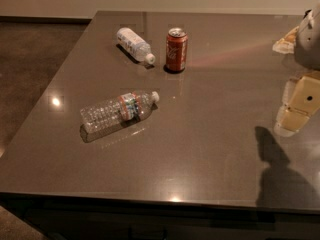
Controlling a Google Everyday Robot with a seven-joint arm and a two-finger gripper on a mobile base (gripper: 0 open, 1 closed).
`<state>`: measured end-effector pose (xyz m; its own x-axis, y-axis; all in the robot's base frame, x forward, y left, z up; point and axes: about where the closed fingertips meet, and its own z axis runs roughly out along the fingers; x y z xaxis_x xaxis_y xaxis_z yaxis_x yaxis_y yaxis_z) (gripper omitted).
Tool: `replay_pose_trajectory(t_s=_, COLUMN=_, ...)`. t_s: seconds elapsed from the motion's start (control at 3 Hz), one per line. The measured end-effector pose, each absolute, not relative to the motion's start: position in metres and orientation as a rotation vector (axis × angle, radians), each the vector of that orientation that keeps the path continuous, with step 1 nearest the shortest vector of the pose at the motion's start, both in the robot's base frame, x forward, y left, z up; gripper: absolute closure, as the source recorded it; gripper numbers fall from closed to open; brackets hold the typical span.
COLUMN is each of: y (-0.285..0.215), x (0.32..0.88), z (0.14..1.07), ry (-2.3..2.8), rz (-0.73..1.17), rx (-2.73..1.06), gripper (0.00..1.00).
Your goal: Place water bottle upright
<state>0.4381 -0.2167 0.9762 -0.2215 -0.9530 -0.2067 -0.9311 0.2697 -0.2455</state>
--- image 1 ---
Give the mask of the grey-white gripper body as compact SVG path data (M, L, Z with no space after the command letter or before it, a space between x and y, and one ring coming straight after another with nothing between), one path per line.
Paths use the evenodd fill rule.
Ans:
M299 25L294 57L306 68L320 69L320 4L316 4Z

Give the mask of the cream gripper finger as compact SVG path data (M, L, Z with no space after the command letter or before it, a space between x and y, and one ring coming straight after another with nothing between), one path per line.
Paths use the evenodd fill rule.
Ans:
M280 54L293 54L298 30L299 27L295 27L290 30L286 35L273 44L272 50Z
M291 78L285 85L274 131L291 137L302 129L320 109L320 72L312 71Z

